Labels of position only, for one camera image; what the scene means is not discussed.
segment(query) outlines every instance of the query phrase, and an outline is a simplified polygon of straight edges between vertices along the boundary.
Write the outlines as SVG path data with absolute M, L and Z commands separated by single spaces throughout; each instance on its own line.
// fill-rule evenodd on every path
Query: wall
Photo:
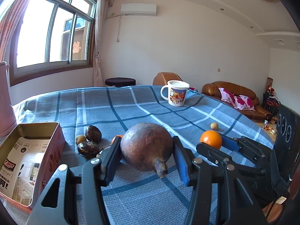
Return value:
M 206 83 L 225 80 L 262 98 L 270 48 L 249 29 L 184 0 L 115 0 L 108 15 L 119 14 L 122 3 L 155 3 L 157 16 L 122 16 L 118 43 L 119 17 L 106 19 L 100 53 L 103 80 L 130 77 L 151 85 L 158 72 L 175 72 L 199 91 Z
M 300 114 L 300 52 L 271 48 L 269 77 L 279 101 Z
M 9 64 L 9 47 L 5 60 Z M 85 68 L 32 79 L 9 88 L 12 104 L 42 93 L 93 86 L 93 69 Z

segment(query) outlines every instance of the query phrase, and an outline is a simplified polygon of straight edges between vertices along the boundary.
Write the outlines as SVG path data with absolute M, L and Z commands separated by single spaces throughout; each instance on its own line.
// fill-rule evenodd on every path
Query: ceiling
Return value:
M 299 31 L 286 8 L 279 1 L 276 3 L 264 0 L 187 0 L 212 8 L 251 29 L 271 47 L 274 47 L 274 37 L 289 41 L 286 49 L 299 50 L 294 36 L 300 36 Z

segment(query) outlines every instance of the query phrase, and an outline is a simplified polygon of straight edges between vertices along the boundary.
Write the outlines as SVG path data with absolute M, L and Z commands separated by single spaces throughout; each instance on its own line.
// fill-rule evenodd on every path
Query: pink thermos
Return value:
M 8 91 L 6 62 L 0 62 L 0 138 L 9 134 L 17 125 Z

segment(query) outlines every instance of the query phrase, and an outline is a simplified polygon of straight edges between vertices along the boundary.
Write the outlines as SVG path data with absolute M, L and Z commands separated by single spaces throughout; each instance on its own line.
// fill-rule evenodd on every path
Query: window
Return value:
M 95 0 L 30 0 L 14 35 L 12 85 L 26 75 L 88 65 L 95 8 Z

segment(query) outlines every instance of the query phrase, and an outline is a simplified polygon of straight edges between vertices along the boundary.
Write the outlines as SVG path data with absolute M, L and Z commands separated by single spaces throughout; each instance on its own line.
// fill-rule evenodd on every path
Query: black round stool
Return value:
M 116 87 L 124 87 L 124 86 L 135 86 L 135 79 L 130 78 L 110 78 L 105 81 L 107 86 L 116 86 Z

